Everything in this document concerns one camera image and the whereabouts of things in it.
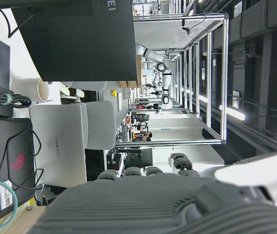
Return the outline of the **grey white right robot hand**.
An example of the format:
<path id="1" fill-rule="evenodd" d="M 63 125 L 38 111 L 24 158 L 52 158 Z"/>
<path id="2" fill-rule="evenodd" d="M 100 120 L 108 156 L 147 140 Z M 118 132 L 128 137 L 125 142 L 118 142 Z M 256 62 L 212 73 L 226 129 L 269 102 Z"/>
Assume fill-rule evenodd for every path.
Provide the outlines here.
<path id="1" fill-rule="evenodd" d="M 212 168 L 138 169 L 66 189 L 32 234 L 277 234 L 277 153 Z"/>

